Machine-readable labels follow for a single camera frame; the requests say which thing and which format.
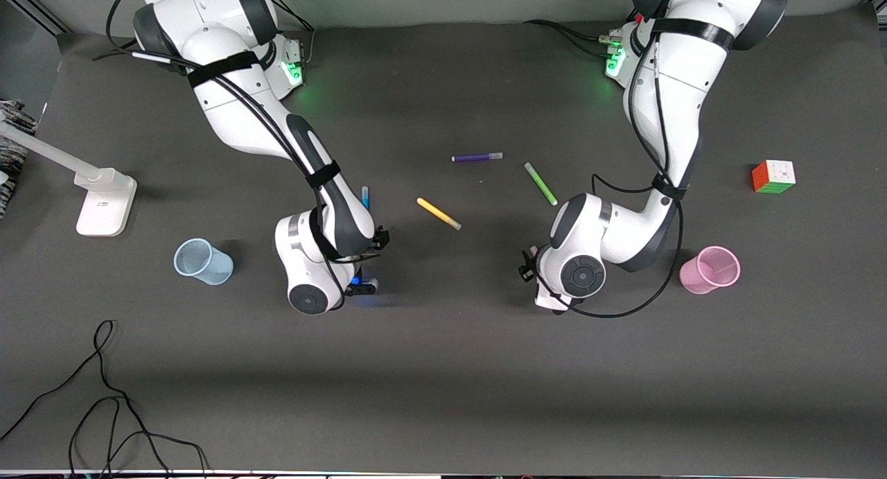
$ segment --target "gray table surface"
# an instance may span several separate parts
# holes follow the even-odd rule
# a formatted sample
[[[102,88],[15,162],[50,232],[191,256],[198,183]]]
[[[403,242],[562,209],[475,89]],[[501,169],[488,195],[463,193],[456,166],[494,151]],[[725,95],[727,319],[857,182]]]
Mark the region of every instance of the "gray table surface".
[[[62,45],[39,137],[131,173],[139,194],[123,235],[83,238],[72,176],[28,160],[0,221],[2,428],[114,318],[112,381],[149,428],[199,442],[216,469],[887,476],[887,73],[870,8],[787,19],[730,56],[703,110],[685,246],[731,248],[742,278],[702,297],[672,284],[618,321],[535,308],[516,274],[555,214],[524,162],[563,200],[595,172],[627,186],[653,175],[617,85],[548,28],[317,35],[286,105],[352,188],[371,187],[392,238],[367,264],[383,293],[321,317],[289,308],[272,248],[276,221],[313,203],[298,170],[226,148],[183,78],[90,62],[107,49],[98,36]],[[450,163],[478,151],[504,160]],[[793,160],[798,186],[753,193],[764,159]],[[234,256],[224,286],[175,274],[193,236]],[[612,268],[586,306],[642,302],[666,261]],[[66,467],[102,394],[91,366],[0,444],[3,469]],[[91,467],[110,409],[99,415],[79,446]],[[161,452],[197,466],[187,448]],[[120,463],[156,469],[143,444]]]

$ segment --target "plastic cup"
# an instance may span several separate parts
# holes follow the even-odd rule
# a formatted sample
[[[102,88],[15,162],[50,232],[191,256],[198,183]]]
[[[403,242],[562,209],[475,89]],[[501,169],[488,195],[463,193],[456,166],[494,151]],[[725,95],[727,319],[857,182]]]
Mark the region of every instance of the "plastic cup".
[[[183,277],[195,277],[206,284],[223,284],[234,271],[231,257],[203,238],[192,238],[181,244],[172,264]]]
[[[736,256],[718,246],[703,248],[699,255],[680,268],[680,282],[696,295],[731,286],[739,279],[741,268]]]

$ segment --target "white lamp base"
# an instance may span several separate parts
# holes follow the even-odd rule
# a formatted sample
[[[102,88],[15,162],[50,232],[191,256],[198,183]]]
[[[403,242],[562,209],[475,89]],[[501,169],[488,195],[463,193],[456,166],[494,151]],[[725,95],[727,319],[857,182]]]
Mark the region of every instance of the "white lamp base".
[[[98,181],[76,176],[75,184],[87,189],[86,199],[77,220],[77,233],[83,236],[117,236],[126,229],[136,180],[114,169],[101,169]]]

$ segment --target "green led light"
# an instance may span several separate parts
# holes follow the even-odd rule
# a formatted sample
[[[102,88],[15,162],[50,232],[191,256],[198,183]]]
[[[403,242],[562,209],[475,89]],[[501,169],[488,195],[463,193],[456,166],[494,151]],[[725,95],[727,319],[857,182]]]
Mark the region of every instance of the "green led light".
[[[617,75],[619,75],[620,69],[622,69],[622,64],[624,62],[625,50],[620,47],[615,55],[611,55],[611,62],[607,64],[607,75],[611,77],[617,77]]]
[[[280,62],[280,67],[291,85],[301,84],[301,65],[299,63]]]

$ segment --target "robotic arm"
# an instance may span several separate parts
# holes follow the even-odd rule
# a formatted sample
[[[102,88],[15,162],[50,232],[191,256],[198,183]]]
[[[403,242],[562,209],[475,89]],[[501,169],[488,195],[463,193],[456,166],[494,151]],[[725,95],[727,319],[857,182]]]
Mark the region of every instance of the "robotic arm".
[[[646,21],[611,31],[617,50],[607,74],[626,87],[625,113],[658,173],[640,212],[589,193],[561,207],[550,245],[527,255],[522,268],[525,280],[536,278],[536,305],[552,311],[599,292],[607,277],[603,261],[629,272],[656,262],[690,183],[709,89],[729,50],[766,39],[788,0],[633,1]]]
[[[355,282],[360,281],[359,256],[383,248],[387,232],[374,229],[373,218],[314,129],[279,102],[301,83],[292,78],[294,63],[289,61],[298,56],[298,45],[278,34],[270,0],[146,1],[134,19],[139,46],[202,65],[189,81],[216,135],[244,153],[291,159],[316,191],[317,208],[276,224],[275,245],[288,276],[290,304],[314,315],[335,308],[343,295],[374,293],[375,283],[352,280],[357,276]],[[272,126],[212,80],[222,74],[259,103]],[[291,148],[285,150],[272,134],[275,126]]]

